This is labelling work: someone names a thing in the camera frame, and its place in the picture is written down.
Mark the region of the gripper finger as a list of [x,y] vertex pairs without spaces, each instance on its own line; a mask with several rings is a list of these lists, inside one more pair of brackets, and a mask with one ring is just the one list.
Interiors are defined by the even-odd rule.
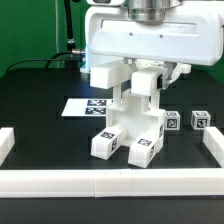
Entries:
[[164,63],[165,72],[162,75],[162,88],[167,89],[169,85],[174,81],[174,77],[177,72],[177,64],[173,62]]
[[136,65],[136,60],[135,60],[135,59],[124,57],[124,58],[123,58],[123,62],[124,62],[126,65],[129,66],[129,68],[130,68],[130,70],[131,70],[132,72],[136,72],[136,71],[138,71],[138,67],[137,67],[137,65]]

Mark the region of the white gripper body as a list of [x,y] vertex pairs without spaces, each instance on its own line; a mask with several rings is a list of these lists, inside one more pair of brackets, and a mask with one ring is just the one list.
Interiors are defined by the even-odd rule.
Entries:
[[137,22],[123,7],[92,6],[85,17],[93,54],[213,65],[223,54],[224,3],[184,3],[161,22]]

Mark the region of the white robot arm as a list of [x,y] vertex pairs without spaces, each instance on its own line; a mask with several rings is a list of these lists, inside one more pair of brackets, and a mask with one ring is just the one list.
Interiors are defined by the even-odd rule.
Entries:
[[224,54],[224,1],[86,0],[86,66],[118,59],[212,66]]

